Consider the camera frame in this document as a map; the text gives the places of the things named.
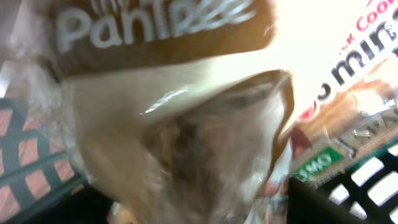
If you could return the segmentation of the beige bread bag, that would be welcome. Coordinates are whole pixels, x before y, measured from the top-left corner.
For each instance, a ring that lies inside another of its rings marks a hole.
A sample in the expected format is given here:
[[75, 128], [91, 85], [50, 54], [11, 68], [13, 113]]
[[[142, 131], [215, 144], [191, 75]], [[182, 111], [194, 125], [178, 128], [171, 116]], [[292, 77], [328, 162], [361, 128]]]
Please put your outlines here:
[[131, 223], [244, 223], [292, 106], [271, 1], [2, 1], [1, 222], [91, 186]]

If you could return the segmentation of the red spaghetti packet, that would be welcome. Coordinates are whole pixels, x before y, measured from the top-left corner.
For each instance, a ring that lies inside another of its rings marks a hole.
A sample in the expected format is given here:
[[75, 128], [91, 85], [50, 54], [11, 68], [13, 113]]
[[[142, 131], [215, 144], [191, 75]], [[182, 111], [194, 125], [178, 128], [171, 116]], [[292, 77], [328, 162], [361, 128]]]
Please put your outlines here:
[[297, 120], [290, 168], [334, 176], [397, 132], [397, 2], [368, 1], [320, 92]]

